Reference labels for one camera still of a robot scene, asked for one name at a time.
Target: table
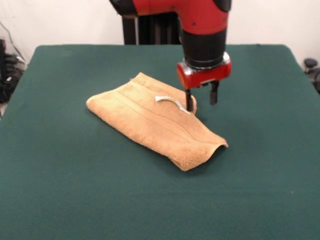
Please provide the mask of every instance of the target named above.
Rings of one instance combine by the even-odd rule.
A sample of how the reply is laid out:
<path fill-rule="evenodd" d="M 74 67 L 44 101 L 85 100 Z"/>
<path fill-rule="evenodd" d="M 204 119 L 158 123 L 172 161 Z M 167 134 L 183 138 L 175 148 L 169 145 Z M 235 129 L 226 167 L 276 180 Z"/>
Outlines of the table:
<path fill-rule="evenodd" d="M 143 72 L 180 87 L 180 46 L 40 46 L 0 122 L 2 240 L 319 239 L 320 102 L 283 45 L 230 45 L 198 118 L 228 140 L 182 172 L 85 105 Z"/>

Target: white wall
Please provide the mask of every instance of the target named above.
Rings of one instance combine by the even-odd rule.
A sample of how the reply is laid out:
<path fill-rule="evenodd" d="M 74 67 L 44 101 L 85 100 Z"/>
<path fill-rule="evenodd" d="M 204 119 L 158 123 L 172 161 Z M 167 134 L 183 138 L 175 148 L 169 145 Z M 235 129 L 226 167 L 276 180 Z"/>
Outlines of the white wall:
<path fill-rule="evenodd" d="M 123 44 L 109 0 L 0 0 L 0 20 L 27 59 L 38 45 Z M 319 23 L 319 0 L 233 0 L 228 42 L 286 44 L 299 63 L 320 60 Z"/>
<path fill-rule="evenodd" d="M 300 64 L 320 61 L 319 23 L 319 0 L 233 0 L 228 42 L 286 44 Z"/>
<path fill-rule="evenodd" d="M 0 0 L 0 21 L 27 60 L 39 45 L 124 43 L 109 0 Z"/>

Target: black cable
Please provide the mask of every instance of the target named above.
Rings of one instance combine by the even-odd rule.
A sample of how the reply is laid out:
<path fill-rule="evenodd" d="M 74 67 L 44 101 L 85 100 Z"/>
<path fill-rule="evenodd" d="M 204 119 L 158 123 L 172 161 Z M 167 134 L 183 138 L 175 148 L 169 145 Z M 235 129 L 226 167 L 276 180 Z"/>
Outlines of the black cable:
<path fill-rule="evenodd" d="M 15 46 L 14 41 L 12 40 L 12 37 L 11 37 L 11 33 L 10 33 L 10 31 L 8 30 L 8 28 L 6 28 L 6 26 L 5 26 L 1 21 L 0 21 L 0 26 L 7 32 L 8 36 L 9 36 L 9 39 L 10 39 L 10 42 L 11 42 L 14 50 L 19 54 L 19 56 L 20 56 L 24 61 L 26 61 L 26 60 L 24 59 L 24 57 L 22 56 L 21 52 L 20 52 L 20 51 L 18 50 L 18 48 Z"/>

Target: towel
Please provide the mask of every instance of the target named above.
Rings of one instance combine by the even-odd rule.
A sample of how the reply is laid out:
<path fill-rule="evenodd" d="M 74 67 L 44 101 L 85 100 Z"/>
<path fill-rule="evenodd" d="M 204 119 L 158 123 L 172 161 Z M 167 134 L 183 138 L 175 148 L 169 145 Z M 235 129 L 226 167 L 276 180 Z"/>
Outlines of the towel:
<path fill-rule="evenodd" d="M 220 146 L 228 147 L 224 138 L 195 116 L 196 107 L 188 114 L 172 101 L 156 102 L 156 96 L 174 98 L 186 107 L 183 91 L 143 73 L 114 90 L 90 97 L 86 105 L 107 124 L 168 157 L 182 171 L 205 163 Z"/>

